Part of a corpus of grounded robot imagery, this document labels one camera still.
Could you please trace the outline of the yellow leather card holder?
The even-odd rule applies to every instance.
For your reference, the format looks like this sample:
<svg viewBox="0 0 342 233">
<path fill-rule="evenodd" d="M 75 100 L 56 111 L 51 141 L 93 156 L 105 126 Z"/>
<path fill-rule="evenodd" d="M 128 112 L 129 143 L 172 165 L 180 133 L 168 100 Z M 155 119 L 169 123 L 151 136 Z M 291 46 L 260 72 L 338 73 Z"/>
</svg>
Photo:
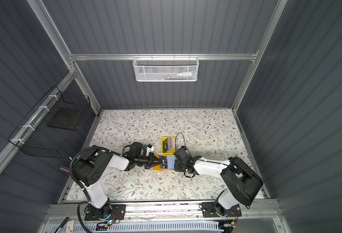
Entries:
<svg viewBox="0 0 342 233">
<path fill-rule="evenodd" d="M 171 171 L 175 169 L 175 156 L 174 155 L 155 155 L 161 160 L 160 165 L 157 165 L 153 170 L 157 171 Z"/>
</svg>

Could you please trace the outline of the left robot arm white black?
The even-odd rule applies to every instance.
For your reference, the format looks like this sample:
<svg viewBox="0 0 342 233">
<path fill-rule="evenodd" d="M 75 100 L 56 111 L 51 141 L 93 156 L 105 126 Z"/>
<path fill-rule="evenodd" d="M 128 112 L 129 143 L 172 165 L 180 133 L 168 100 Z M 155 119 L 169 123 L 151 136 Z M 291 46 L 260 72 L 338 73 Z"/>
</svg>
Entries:
<svg viewBox="0 0 342 233">
<path fill-rule="evenodd" d="M 72 180 L 85 194 L 88 204 L 101 211 L 110 204 L 101 183 L 101 176 L 107 167 L 130 171 L 138 166 L 149 170 L 160 164 L 162 160 L 154 155 L 152 145 L 134 142 L 125 146 L 122 153 L 100 146 L 85 148 L 72 158 L 69 171 Z"/>
</svg>

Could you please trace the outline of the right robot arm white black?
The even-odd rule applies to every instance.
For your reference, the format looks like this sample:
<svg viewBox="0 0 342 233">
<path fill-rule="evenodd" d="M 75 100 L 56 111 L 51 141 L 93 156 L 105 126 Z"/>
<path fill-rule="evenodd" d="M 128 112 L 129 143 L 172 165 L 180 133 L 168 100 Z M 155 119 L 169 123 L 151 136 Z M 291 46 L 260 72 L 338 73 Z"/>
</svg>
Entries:
<svg viewBox="0 0 342 233">
<path fill-rule="evenodd" d="M 227 161 L 193 157 L 185 146 L 179 148 L 174 156 L 187 178 L 207 175 L 224 181 L 227 188 L 219 194 L 213 207 L 221 216 L 227 215 L 238 204 L 250 207 L 264 184 L 262 178 L 239 157 L 230 157 Z"/>
</svg>

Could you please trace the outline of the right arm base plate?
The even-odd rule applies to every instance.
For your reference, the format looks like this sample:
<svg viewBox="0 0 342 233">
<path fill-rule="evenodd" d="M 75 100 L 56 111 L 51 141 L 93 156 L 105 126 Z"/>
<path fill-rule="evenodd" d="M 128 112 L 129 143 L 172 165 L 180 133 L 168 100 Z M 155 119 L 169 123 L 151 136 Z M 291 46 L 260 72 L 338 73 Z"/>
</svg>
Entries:
<svg viewBox="0 0 342 233">
<path fill-rule="evenodd" d="M 224 209 L 220 204 L 215 202 L 202 202 L 199 204 L 203 217 L 240 217 L 242 216 L 240 206 L 234 205 L 230 209 Z"/>
</svg>

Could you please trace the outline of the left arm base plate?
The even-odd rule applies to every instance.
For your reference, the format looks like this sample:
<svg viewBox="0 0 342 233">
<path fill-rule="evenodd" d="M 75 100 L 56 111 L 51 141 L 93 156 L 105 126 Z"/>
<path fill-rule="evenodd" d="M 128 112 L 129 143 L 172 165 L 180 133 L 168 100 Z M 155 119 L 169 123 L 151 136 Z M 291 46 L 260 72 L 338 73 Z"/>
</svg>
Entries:
<svg viewBox="0 0 342 233">
<path fill-rule="evenodd" d="M 84 220 L 122 220 L 126 213 L 126 207 L 124 204 L 107 204 L 98 209 L 89 204 L 84 210 Z"/>
</svg>

